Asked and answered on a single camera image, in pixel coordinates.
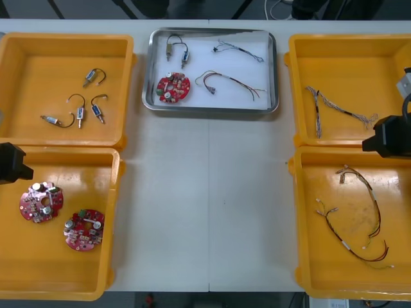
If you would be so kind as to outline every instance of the circular circuit board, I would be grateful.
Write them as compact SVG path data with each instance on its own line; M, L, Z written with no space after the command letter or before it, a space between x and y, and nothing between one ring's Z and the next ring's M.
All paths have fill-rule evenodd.
M49 221L63 207L63 193L51 182L34 183L20 198L20 213L34 223Z
M66 243L78 252L92 250L103 240L104 215L97 210L80 210L64 225Z
M160 79L155 93L164 103L176 103L190 92L190 80L183 73L167 73Z

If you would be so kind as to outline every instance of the stainless steel tray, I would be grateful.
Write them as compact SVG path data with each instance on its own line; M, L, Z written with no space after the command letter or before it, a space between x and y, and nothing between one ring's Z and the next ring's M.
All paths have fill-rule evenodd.
M245 109L245 108L215 108L215 107L189 107L176 106L174 104L156 105L153 97L155 86L158 80L155 78L156 58L158 55L157 49L159 45L159 37L171 34L180 35L182 38L207 38L218 35L230 35L237 33L264 32L268 34L268 84L269 95L267 95L267 109ZM273 112L279 105L278 99L278 78L277 78L277 50L275 48L275 38L271 33L260 30L244 30L244 29L214 29L214 28L160 28L155 30L151 36L148 46L148 58L146 74L144 77L142 99L144 105L151 110L169 110L169 111L188 111L188 112L230 112L230 113L247 113L247 114L267 114Z

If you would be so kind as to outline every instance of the electronic component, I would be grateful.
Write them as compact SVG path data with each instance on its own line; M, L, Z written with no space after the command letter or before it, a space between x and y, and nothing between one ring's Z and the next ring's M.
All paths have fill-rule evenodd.
M333 108L339 112L342 112L343 114L347 114L357 120L360 120L364 125L366 129L369 129L372 127L373 122L378 120L378 114L373 114L370 116L368 119L365 115L361 114L354 114L350 111L346 111L343 108L337 106L334 104L332 101L328 100L319 90L315 90L313 87L306 87L307 90L309 90L313 95L314 95L314 102L315 102L315 111L317 113L317 122L316 122L316 131L317 131L317 138L321 138L322 131L321 131L321 122L320 122L320 113L319 113L319 105L318 105L318 96L322 98L322 101L327 107Z
M213 48L213 51L214 51L215 53L221 53L222 51L225 51L225 50L235 49L235 50L241 51L241 52L243 52L243 53L246 53L246 54L248 54L249 56L252 56L252 57L253 57L254 59L256 59L258 62L264 62L264 59L263 59L263 58L261 58L260 56L253 55L250 51L247 51L247 50L245 50L245 49L242 49L242 48L240 48L240 47L238 47L238 46L235 46L235 45L232 45L232 44L230 44L230 43L226 43L226 42L224 42L224 41L222 41L222 40L220 40L220 39L218 39L218 42L219 42L220 44L219 44L218 46L216 46L216 47ZM225 48L225 49L219 49L219 47L222 47L222 46L227 47L227 48Z
M77 108L77 117L76 117L78 120L78 128L81 128L82 121L84 119L84 113L85 113L85 98L79 93L74 93L69 98L67 98L66 102L68 103L73 96L80 96L83 99L83 105Z
M69 128L69 127L72 126L72 125L74 124L74 122L76 121L74 114L73 114L72 112L70 112L70 114L72 115L73 120L71 121L70 124L65 125L65 126L64 126L64 125L62 124L62 122L61 122L59 119L57 119L56 117L50 117L50 116L48 116L48 115L41 115L40 118L43 119L43 120L45 120L45 122L50 123L50 124L52 124L52 125L55 125L55 126L57 126L57 127L60 127L60 128Z
M380 230L381 230L381 213L380 213L380 209L379 209L379 207L378 207L378 203L377 203L377 200L376 200L374 191L372 190L372 187L370 186L369 182L368 182L358 171L354 170L353 168L348 167L347 165L345 165L343 169L338 170L338 171L336 172L336 174L340 175L340 184L343 184L343 183L344 183L344 181L345 181L345 175L346 175L347 173L352 173L352 174L356 175L357 178L358 178L362 183L365 184L365 186L367 187L368 192L369 192L369 194L370 194L370 196L371 196L372 202L373 202L373 204L374 204L374 206L375 206L375 208L376 208L377 215L378 215L377 223L376 223L373 231L368 235L368 243L367 243L365 246L363 246L363 249L366 249L366 248L368 247L368 245L370 244L371 239L372 239L373 237L376 237L376 236L380 233ZM388 251L389 251L389 247L387 246L387 243L385 242L385 240L383 241L383 244L384 244L384 252L383 252L379 257L377 257L377 258L375 258L375 259L365 259L365 258L359 256L359 255L358 255L357 253L355 253L355 252L349 247L349 245L338 235L337 231L335 231L335 229L333 228L330 220L328 219L328 216L329 216L330 213L333 213L333 212L338 211L338 207L335 207L334 209L331 209L331 210L326 210L325 204L324 204L320 199L316 199L316 201L317 201L318 203L320 203L320 204L322 205L322 208L323 208L323 211L316 210L316 213L317 213L317 214L320 214L321 216L324 216L324 217L325 217L325 219L326 219L326 221L327 221L327 226L329 227L329 229L334 233L334 235L338 238L338 240L345 246L345 248L347 248L347 249L349 250L349 252L350 252L352 255L354 255L357 259L360 259L361 261L365 262L368 266L370 266L370 267L372 267L372 268L375 268L375 269L381 270L381 269L384 269L384 268L393 268L393 267L394 267L394 265L376 267L376 266L373 266L373 265L370 264L370 262L378 262L378 261L382 261L383 259L386 258L387 254L388 254Z
M230 80L232 80L232 81L235 81L236 83L238 83L239 85L241 85L242 87L245 87L248 91L250 91L250 93L251 93L251 95L252 95L252 100L253 100L253 101L255 100L254 93L255 93L256 96L259 98L259 94L257 93L257 91L265 91L265 90L262 90L262 89L252 88L252 87L250 87L250 86L248 86L248 85L246 85L246 84L238 81L237 79L231 78L230 76L227 76L227 75L224 75L224 74L220 74L220 73L214 72L214 71L206 71L206 72L202 73L201 76L197 77L197 78L195 79L195 83L196 83L197 85L200 85L200 84L197 82L197 80L200 79L201 77L203 77L203 75L205 75L204 78L203 78L203 84L204 84L204 86L206 87L206 89L207 89L211 94L215 94L215 92L216 92L216 88L210 87L209 85L206 84L207 78L208 78L208 77L211 77L211 76L221 76L221 77L230 79Z
M96 85L100 85L105 80L105 78L106 78L105 71L103 71L102 69L92 69L91 71L89 71L89 73L85 77L85 81L83 83L83 88L88 86L90 83L92 83L96 79L98 71L101 71L104 74L104 77L99 82L97 82Z
M95 97L93 97L93 98L91 99L91 110L92 110L93 114L100 120L101 123L105 124L105 123L104 123L103 114L102 114L100 108L99 108L96 104L93 103L93 101L94 101L96 98L104 98L104 99L107 99L108 96L107 96L107 94L100 94L100 95L97 95L97 96L95 96Z
M176 43L169 43L170 39L172 37L178 37L180 39L180 42L176 42ZM181 69L184 68L184 66L186 66L187 62L188 62L188 58L189 58L189 51L188 51L188 46L186 43L184 43L181 39L181 37L177 34L171 34L168 38L167 38L167 43L166 43L166 57L167 57L167 61L170 61L171 55L173 53L173 46L174 45L184 45L186 47L185 52L183 52L182 57L181 57Z
M66 243L78 252L92 250L103 240L104 215L97 210L81 210L64 224Z
M402 115L390 115L374 125L375 135L362 142L362 150L377 151L381 157L411 157L411 114L408 105L411 101L411 67L404 69L405 76L397 83L403 97Z
M63 193L51 182L34 183L20 199L20 213L34 223L49 221L63 207Z
M164 103L176 103L188 95L190 88L190 80L184 74L167 73L160 79L155 93Z

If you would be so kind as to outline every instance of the yellow tray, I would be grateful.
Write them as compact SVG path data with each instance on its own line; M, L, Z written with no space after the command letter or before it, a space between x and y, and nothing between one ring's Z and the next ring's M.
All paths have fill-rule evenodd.
M293 35L285 63L290 72L296 146L359 147L374 131L319 100L322 138L315 133L311 86L341 108L379 118L401 114L396 83L411 63L411 35Z
M362 249L377 221L366 186L346 175L340 184L335 172L344 164L370 183L381 210L381 232ZM289 161L294 177L299 266L298 284L316 298L411 300L411 160L381 158L355 148L300 147ZM373 258L389 246L387 257L374 269L351 255L328 228L319 198L341 238L362 257Z
M0 298L95 300L113 281L110 269L120 158L104 148L21 147L34 179L0 185ZM52 221L34 224L19 200L35 182L53 182L64 205ZM64 223L80 209L105 214L103 242L89 252L66 244Z
M128 35L66 35L9 33L0 45L0 142L19 145L102 146L121 150L128 88L133 66L133 39ZM100 86L83 88L94 68L107 73ZM87 99L83 128L53 126L41 115L71 122L82 99ZM103 112L103 125L91 111L90 100Z

